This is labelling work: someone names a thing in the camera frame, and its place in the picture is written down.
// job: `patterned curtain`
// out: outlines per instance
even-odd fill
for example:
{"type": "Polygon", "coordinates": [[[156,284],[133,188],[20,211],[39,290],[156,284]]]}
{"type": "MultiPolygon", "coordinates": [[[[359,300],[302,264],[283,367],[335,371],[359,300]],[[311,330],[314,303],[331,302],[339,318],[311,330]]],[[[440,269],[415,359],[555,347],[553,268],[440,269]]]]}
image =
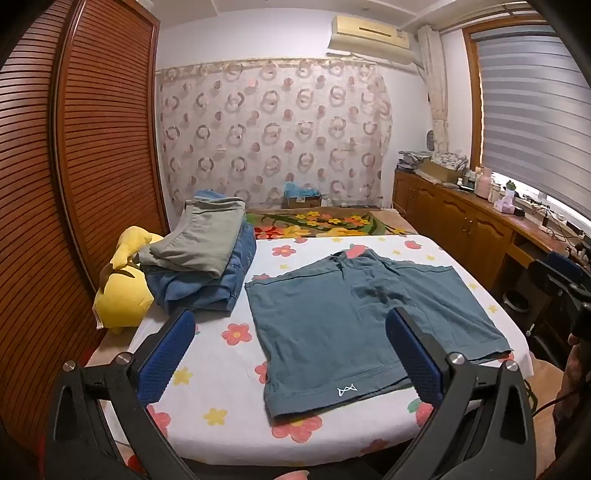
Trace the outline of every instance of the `patterned curtain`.
{"type": "Polygon", "coordinates": [[[255,60],[158,75],[160,158],[177,213],[198,189],[280,207],[286,182],[380,205],[392,111],[371,63],[255,60]]]}

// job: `blue jeans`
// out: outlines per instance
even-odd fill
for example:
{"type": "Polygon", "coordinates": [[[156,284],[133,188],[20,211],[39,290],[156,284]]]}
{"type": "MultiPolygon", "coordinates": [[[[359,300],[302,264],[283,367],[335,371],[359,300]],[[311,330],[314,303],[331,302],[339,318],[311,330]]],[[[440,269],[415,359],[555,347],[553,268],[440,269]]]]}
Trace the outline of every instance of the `blue jeans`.
{"type": "MultiPolygon", "coordinates": [[[[209,191],[196,194],[208,198],[220,198],[219,195],[209,191]]],[[[230,260],[220,278],[196,271],[177,272],[152,266],[140,268],[156,303],[169,314],[179,307],[231,312],[255,253],[254,227],[243,221],[230,260]]]]}

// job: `louvered door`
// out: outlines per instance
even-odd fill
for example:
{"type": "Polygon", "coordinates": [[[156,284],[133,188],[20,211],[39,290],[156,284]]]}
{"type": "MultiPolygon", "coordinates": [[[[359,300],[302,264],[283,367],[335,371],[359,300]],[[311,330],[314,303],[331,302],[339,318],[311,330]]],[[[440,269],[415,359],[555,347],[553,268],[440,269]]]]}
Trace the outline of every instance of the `louvered door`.
{"type": "Polygon", "coordinates": [[[60,366],[102,337],[51,175],[51,71],[70,6],[55,2],[0,71],[0,416],[31,450],[60,366]]]}
{"type": "Polygon", "coordinates": [[[167,230],[157,31],[134,0],[56,0],[0,70],[0,417],[31,451],[61,366],[102,339],[92,303],[119,235],[167,230]]]}
{"type": "Polygon", "coordinates": [[[154,160],[158,28],[139,8],[86,0],[59,73],[59,166],[73,234],[95,286],[125,228],[165,230],[154,160]]]}

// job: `cardboard box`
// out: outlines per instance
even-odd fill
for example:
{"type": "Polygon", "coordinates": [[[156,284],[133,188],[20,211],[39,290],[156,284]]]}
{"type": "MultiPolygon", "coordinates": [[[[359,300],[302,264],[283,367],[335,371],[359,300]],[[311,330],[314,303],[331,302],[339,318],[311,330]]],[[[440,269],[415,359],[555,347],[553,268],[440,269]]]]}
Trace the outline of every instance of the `cardboard box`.
{"type": "Polygon", "coordinates": [[[303,202],[298,202],[296,197],[286,199],[283,197],[283,208],[316,208],[321,206],[322,197],[303,197],[303,202]]]}
{"type": "Polygon", "coordinates": [[[450,170],[449,168],[442,167],[431,160],[423,161],[419,170],[425,172],[427,175],[431,175],[437,180],[441,180],[443,183],[457,183],[457,179],[463,174],[462,170],[450,170]]]}

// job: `air conditioner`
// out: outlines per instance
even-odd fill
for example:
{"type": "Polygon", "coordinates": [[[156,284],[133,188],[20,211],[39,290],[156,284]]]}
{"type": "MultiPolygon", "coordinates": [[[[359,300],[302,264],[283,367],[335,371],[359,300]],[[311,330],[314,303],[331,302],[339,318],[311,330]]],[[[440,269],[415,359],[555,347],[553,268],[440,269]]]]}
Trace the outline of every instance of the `air conditioner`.
{"type": "Polygon", "coordinates": [[[414,61],[408,33],[377,22],[338,15],[332,22],[329,48],[408,65],[414,61]]]}

